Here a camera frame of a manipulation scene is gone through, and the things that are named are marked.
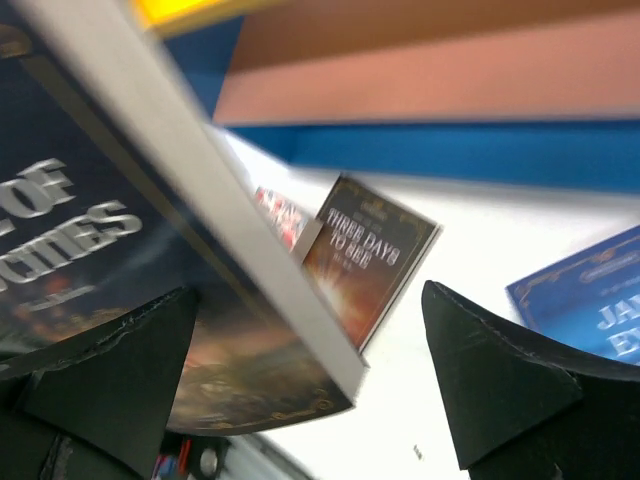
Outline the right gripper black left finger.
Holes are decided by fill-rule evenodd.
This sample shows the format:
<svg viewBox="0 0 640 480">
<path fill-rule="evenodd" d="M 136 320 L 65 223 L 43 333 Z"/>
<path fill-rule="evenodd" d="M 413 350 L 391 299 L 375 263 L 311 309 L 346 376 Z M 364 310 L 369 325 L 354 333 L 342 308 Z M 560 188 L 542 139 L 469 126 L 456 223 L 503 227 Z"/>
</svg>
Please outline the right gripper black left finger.
<svg viewBox="0 0 640 480">
<path fill-rule="evenodd" d="M 149 478 L 197 310 L 197 293 L 176 289 L 41 350 L 2 352 L 2 478 Z"/>
</svg>

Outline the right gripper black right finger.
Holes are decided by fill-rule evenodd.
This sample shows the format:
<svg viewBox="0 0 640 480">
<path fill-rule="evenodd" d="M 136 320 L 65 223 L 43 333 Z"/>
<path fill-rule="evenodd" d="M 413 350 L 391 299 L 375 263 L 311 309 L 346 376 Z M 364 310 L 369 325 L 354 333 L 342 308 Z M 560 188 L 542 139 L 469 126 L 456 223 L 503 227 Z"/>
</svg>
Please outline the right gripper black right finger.
<svg viewBox="0 0 640 480">
<path fill-rule="evenodd" d="M 434 281 L 426 339 L 473 479 L 636 479 L 639 369 L 559 343 Z"/>
</svg>

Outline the A Tale of Two Cities book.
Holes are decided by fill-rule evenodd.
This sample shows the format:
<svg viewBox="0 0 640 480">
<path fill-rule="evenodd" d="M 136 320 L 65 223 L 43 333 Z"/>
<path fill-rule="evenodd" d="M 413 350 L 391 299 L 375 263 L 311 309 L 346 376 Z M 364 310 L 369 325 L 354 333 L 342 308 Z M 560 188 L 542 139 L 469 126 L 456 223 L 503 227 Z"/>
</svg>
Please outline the A Tale of Two Cities book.
<svg viewBox="0 0 640 480">
<path fill-rule="evenodd" d="M 166 50 L 120 1 L 1 5 L 1 354 L 198 295 L 166 428 L 352 408 L 365 365 Z"/>
</svg>

